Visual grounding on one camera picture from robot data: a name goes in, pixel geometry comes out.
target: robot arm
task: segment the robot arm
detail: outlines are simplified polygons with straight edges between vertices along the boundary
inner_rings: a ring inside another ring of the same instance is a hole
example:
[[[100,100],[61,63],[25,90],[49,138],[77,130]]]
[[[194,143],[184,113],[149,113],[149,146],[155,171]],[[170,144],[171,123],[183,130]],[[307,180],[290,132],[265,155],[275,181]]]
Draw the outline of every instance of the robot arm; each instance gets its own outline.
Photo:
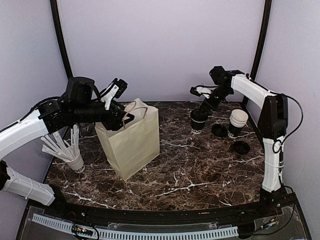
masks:
[[[239,70],[225,71],[222,66],[215,66],[209,74],[217,85],[214,90],[203,86],[192,87],[190,90],[196,96],[204,95],[205,99],[200,106],[203,113],[215,111],[220,101],[229,94],[234,94],[234,91],[242,93],[261,109],[257,126],[262,135],[265,154],[262,189],[268,193],[279,190],[284,148],[281,143],[288,126],[288,99],[251,81]]]
[[[107,130],[117,131],[123,126],[125,107],[114,98],[119,98],[127,88],[123,80],[115,79],[101,93],[95,81],[86,77],[68,80],[65,93],[56,99],[42,101],[25,118],[0,130],[0,160],[21,146],[63,127],[78,123],[101,122]],[[92,100],[93,91],[97,99]],[[128,123],[134,115],[127,114]],[[25,177],[0,161],[0,190],[11,192],[49,206],[57,196],[59,188],[36,182]]]

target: paper bag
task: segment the paper bag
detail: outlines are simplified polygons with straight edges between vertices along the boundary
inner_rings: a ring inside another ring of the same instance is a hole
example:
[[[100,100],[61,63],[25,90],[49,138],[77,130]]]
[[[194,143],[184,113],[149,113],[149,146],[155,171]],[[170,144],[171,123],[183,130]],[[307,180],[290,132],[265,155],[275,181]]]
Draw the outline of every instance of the paper bag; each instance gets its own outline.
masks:
[[[108,162],[124,181],[160,154],[158,109],[137,98],[125,111],[134,115],[134,120],[118,131],[106,130],[100,122],[95,124]]]

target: black pole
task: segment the black pole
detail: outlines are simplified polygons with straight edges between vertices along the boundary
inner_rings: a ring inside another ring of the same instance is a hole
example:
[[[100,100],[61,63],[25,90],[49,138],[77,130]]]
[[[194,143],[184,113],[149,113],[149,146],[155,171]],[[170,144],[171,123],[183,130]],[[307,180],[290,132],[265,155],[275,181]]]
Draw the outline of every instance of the black pole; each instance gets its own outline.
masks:
[[[69,62],[69,58],[68,58],[68,54],[67,54],[64,35],[62,33],[62,27],[61,27],[61,22],[60,22],[60,17],[59,17],[57,0],[50,0],[50,4],[51,4],[51,12],[52,12],[52,18],[53,18],[56,39],[58,41],[65,73],[69,79],[69,78],[73,77],[73,74],[72,74],[72,70],[71,70],[71,66],[70,66],[70,62]]]
[[[259,40],[258,40],[258,44],[256,47],[254,61],[253,61],[253,65],[252,65],[252,69],[251,69],[251,73],[250,73],[250,77],[253,80],[256,79],[259,65],[260,65],[260,61],[261,61],[261,57],[262,57],[262,52],[264,50],[264,45],[265,45],[267,30],[268,30],[268,23],[269,23],[269,18],[270,18],[270,12],[271,12],[271,4],[272,4],[272,0],[265,0],[265,2],[264,2],[264,11],[263,11],[260,35],[259,35]],[[243,98],[242,104],[245,107],[248,104],[248,100],[249,99],[246,96]]]

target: marble table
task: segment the marble table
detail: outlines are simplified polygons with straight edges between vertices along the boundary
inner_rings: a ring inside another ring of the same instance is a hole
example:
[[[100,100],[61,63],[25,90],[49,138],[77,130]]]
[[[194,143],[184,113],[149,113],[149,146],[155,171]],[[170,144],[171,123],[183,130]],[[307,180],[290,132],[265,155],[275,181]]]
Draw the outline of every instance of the marble table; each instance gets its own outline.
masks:
[[[202,134],[191,133],[190,112],[198,102],[150,102],[159,110],[160,155],[124,182],[111,168],[93,124],[81,124],[79,148],[85,164],[74,173],[54,159],[45,183],[60,186],[70,203],[140,211],[181,211],[257,202],[264,177],[264,152],[247,123],[239,140],[251,150],[239,155],[235,140],[219,138],[211,126],[228,127],[239,103],[221,103]],[[70,139],[68,132],[65,139]]]

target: vent grille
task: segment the vent grille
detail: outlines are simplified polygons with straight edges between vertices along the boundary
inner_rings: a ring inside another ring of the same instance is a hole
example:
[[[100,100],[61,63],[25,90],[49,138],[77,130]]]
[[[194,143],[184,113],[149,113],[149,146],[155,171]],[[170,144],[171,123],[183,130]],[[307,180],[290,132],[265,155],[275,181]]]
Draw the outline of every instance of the vent grille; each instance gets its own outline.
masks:
[[[57,220],[40,214],[34,214],[32,221],[60,232],[73,234],[71,232],[73,224],[70,221]],[[86,228],[93,231],[91,239],[97,239],[96,231],[91,227],[86,226]],[[181,233],[126,232],[106,230],[98,227],[96,229],[100,234],[101,240],[216,240],[238,236],[238,227],[236,226],[223,229]],[[81,233],[78,235],[87,238],[89,237]]]

